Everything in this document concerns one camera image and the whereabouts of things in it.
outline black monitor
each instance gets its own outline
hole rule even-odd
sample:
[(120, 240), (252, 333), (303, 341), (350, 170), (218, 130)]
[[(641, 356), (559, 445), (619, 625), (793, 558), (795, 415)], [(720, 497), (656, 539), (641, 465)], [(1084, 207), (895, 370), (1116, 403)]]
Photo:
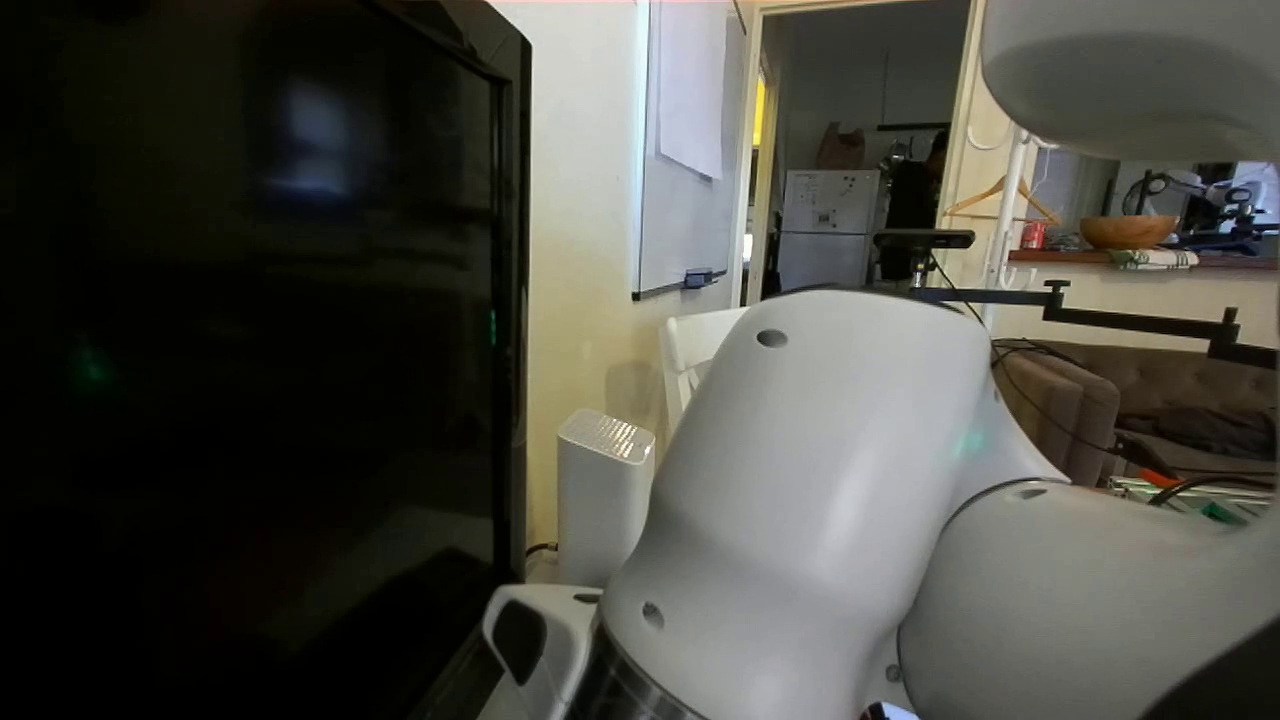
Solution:
[(935, 247), (967, 247), (967, 229), (884, 229), (874, 233), (874, 280), (922, 283)]
[(0, 714), (399, 714), (520, 554), (529, 43), (5, 0), (0, 58)]

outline black object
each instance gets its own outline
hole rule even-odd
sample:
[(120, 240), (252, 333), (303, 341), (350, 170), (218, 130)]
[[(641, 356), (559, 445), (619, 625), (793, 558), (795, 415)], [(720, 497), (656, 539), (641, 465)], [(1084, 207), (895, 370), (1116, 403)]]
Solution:
[(946, 119), (921, 119), (921, 122), (874, 122), (874, 130), (946, 130)]
[(935, 225), (935, 170), (926, 162), (890, 162), (888, 229), (930, 229)]
[(716, 272), (716, 267), (691, 267), (691, 272), (682, 272), (676, 283), (660, 283), (660, 286), (632, 292), (632, 305), (653, 300), (653, 295), (663, 295), (663, 292), (700, 292), (700, 286), (716, 283), (720, 277), (723, 277), (723, 272)]
[(1238, 342), (1235, 307), (1225, 307), (1225, 320), (1179, 320), (1179, 316), (1136, 316), (1136, 313), (1090, 313), (1090, 307), (1068, 307), (1064, 286), (1068, 280), (1043, 280), (1047, 292), (1003, 292), (1003, 286), (874, 286), (884, 295), (914, 295), (926, 305), (1038, 305), (1043, 320), (1057, 322), (1090, 322), (1090, 328), (1122, 328), (1122, 333), (1151, 333), (1151, 334), (1197, 334), (1209, 341), (1209, 356), (1231, 361), (1231, 362), (1255, 362), (1277, 367), (1277, 349)]
[(529, 602), (508, 602), (492, 619), (492, 647), (512, 666), (512, 678), (523, 683), (549, 647), (549, 619)]
[(607, 627), (597, 630), (593, 661), (582, 678), (562, 713), (569, 720), (601, 720), (601, 714), (653, 714), (653, 720), (700, 720), (681, 696), (660, 687), (644, 666), (623, 656)]
[(971, 233), (951, 229), (884, 229), (874, 233), (879, 280), (898, 283), (930, 272), (935, 247), (967, 247)]
[(479, 627), (466, 642), (448, 661), (441, 678), (418, 696), (418, 704), (402, 714), (412, 720), (448, 720), (448, 714), (479, 714), (503, 666), (486, 651)]
[(273, 714), (364, 601), (431, 594), (361, 642), (412, 683), (477, 627), (520, 558), (529, 62), (466, 0), (0, 7), (0, 714)]
[(1145, 720), (1277, 714), (1280, 619), (1179, 678)]

